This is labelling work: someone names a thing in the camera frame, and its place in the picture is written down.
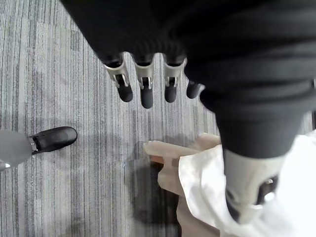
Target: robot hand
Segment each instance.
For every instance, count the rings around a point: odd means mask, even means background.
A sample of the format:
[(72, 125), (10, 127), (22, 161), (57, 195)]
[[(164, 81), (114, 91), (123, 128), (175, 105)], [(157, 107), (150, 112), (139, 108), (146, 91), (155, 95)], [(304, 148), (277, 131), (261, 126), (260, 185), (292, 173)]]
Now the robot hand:
[(153, 54), (164, 54), (168, 102), (187, 58), (191, 97), (203, 84), (201, 102), (216, 115), (231, 216), (247, 223), (260, 215), (303, 114), (316, 107), (316, 0), (61, 2), (125, 102), (132, 91), (122, 52), (134, 58), (145, 108)]

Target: striped carpet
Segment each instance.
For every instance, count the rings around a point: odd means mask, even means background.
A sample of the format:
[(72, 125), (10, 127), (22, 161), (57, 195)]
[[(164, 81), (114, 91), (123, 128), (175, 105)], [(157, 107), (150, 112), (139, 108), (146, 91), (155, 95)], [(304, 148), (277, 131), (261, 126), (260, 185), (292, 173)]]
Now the striped carpet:
[[(212, 113), (185, 96), (164, 101), (155, 56), (154, 107), (120, 101), (104, 66), (56, 0), (0, 0), (0, 128), (78, 130), (65, 149), (0, 174), (0, 237), (175, 237), (177, 200), (157, 185), (147, 140), (188, 145), (217, 133)], [(305, 117), (301, 133), (312, 129)]]

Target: white fabric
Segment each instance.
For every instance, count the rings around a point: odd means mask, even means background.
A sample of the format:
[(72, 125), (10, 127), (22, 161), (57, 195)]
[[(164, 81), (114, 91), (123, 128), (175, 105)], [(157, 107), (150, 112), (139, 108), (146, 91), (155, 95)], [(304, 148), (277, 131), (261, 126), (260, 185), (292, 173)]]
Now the white fabric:
[(239, 225), (226, 207), (221, 145), (181, 157), (178, 170), (190, 212), (195, 218), (218, 228), (221, 237), (316, 236), (315, 171), (314, 131), (308, 136), (296, 137), (280, 174), (276, 199), (259, 219)]
[(143, 145), (147, 154), (163, 157), (164, 165), (159, 172), (158, 183), (161, 188), (179, 195), (177, 219), (181, 225), (182, 237), (219, 237), (217, 228), (200, 221), (190, 213), (178, 173), (181, 156), (192, 155), (218, 144), (219, 137), (205, 133), (196, 139), (191, 148), (160, 141), (149, 141)]

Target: black fingertip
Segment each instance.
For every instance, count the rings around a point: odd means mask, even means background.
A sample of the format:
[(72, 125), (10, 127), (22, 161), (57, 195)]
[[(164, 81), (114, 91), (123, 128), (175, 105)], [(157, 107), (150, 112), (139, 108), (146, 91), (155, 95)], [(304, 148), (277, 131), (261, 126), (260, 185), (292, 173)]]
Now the black fingertip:
[(196, 98), (198, 96), (199, 89), (200, 84), (190, 81), (187, 88), (187, 97), (190, 99)]
[(153, 106), (153, 89), (144, 88), (140, 90), (140, 96), (142, 101), (142, 106), (145, 109), (150, 109)]
[(166, 86), (164, 91), (164, 98), (167, 102), (172, 103), (177, 97), (177, 88), (174, 86)]
[(118, 94), (121, 100), (124, 102), (130, 102), (133, 99), (133, 92), (130, 85), (120, 85), (120, 87), (118, 88)]

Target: beige cloth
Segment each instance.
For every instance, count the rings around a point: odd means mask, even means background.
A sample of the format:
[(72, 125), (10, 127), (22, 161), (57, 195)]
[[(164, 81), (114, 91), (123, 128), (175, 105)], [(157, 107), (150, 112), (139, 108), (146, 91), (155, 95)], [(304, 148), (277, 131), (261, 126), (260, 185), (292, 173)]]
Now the beige cloth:
[(205, 133), (199, 136), (190, 148), (160, 141), (150, 141), (143, 146), (147, 154), (163, 157), (164, 166), (158, 174), (158, 183), (161, 188), (179, 195), (177, 218), (182, 228), (182, 237), (220, 236), (217, 228), (198, 220), (190, 213), (178, 172), (180, 157), (193, 155), (219, 144), (221, 142), (218, 136)]

